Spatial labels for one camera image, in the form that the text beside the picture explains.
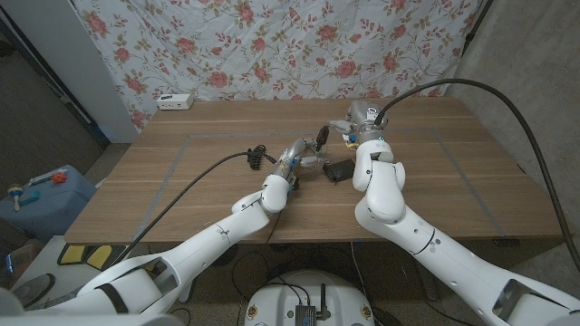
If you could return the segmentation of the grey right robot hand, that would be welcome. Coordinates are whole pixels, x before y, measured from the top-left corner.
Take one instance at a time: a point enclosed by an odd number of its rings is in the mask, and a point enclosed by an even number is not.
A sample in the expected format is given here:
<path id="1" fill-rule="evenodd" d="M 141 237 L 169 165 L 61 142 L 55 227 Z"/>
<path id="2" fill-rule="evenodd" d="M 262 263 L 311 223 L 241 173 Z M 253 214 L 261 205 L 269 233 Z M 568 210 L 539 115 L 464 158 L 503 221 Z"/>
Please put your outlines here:
<path id="1" fill-rule="evenodd" d="M 345 118 L 330 120 L 329 125 L 343 135 L 347 148 L 355 150 L 369 140 L 384 141 L 383 129 L 388 123 L 387 115 L 383 116 L 380 124 L 375 125 L 375 120 L 381 111 L 382 108 L 378 104 L 361 100 L 353 101 Z"/>

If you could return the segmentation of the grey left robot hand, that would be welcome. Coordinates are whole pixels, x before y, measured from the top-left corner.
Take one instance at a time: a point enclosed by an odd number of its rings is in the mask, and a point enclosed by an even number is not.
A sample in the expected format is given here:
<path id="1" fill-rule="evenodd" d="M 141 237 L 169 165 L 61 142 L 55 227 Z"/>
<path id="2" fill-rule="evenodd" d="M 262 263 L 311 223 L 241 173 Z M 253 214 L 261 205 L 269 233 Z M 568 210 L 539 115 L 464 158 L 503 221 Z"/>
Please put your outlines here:
<path id="1" fill-rule="evenodd" d="M 323 145 L 315 139 L 297 139 L 284 150 L 275 164 L 273 175 L 289 179 L 298 168 L 321 168 L 327 162 L 322 150 Z"/>

